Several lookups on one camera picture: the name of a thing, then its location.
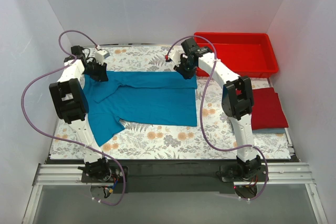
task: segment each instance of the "folded red fabric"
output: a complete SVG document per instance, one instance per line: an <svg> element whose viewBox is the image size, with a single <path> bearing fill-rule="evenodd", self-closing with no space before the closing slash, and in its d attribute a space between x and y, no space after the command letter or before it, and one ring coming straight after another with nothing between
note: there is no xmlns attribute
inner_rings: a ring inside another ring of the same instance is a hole
<svg viewBox="0 0 336 224"><path fill-rule="evenodd" d="M252 130L288 128L278 94L274 88L253 89Z"/></svg>

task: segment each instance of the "folded blue fabric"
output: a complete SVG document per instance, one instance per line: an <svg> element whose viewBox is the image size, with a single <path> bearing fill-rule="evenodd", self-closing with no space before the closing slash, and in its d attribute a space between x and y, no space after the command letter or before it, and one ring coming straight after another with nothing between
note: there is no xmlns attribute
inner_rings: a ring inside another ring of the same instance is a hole
<svg viewBox="0 0 336 224"><path fill-rule="evenodd" d="M120 119L148 124L197 126L196 78L177 72L107 72L109 81L85 76L89 124L99 146L124 130Z"/></svg>

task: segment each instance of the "floral tablecloth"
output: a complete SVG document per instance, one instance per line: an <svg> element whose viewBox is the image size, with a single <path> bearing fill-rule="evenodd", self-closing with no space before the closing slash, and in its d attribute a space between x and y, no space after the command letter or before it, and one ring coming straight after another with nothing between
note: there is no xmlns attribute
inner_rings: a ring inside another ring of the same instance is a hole
<svg viewBox="0 0 336 224"><path fill-rule="evenodd" d="M168 47L131 46L107 47L108 70L113 71L172 71L173 64L164 60ZM206 83L205 77L197 78L196 107L197 127L140 124L122 121L125 130L116 134L101 148L118 159L221 159L236 158L236 152L218 152L207 145L199 125L199 107ZM269 87L267 79L252 78L254 89ZM208 139L218 148L237 146L232 126L221 107L222 89L212 80L206 92L203 122ZM55 134L75 140L71 128L59 120ZM290 158L285 134L254 134L255 143L266 158ZM83 159L82 147L53 140L51 159Z"/></svg>

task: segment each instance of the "red plastic tray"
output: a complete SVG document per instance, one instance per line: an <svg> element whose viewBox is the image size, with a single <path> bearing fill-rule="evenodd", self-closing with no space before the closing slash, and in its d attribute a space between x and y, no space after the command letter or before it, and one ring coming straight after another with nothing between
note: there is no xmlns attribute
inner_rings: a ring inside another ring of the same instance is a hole
<svg viewBox="0 0 336 224"><path fill-rule="evenodd" d="M214 44L217 57L240 76L268 78L279 71L271 42L267 34L200 33ZM203 39L195 38L200 47L211 46ZM209 76L198 68L197 76Z"/></svg>

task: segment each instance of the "white wall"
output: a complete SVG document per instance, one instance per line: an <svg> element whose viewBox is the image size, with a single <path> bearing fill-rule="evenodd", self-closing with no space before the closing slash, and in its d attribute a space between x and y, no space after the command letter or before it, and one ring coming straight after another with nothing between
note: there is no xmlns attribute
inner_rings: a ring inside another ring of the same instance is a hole
<svg viewBox="0 0 336 224"><path fill-rule="evenodd" d="M38 163L48 155L50 139L25 121L20 97L33 78L62 65L58 48L63 31L47 0L0 0L0 223L21 223ZM69 47L68 38L64 38ZM27 92L32 121L53 133L56 114L45 78Z"/></svg>
<svg viewBox="0 0 336 224"><path fill-rule="evenodd" d="M195 31L265 33L282 0L49 0L64 29L100 44L171 44ZM73 44L86 45L69 35Z"/></svg>
<svg viewBox="0 0 336 224"><path fill-rule="evenodd" d="M280 67L274 86L329 223L336 223L335 34L336 0L284 0L268 30Z"/></svg>

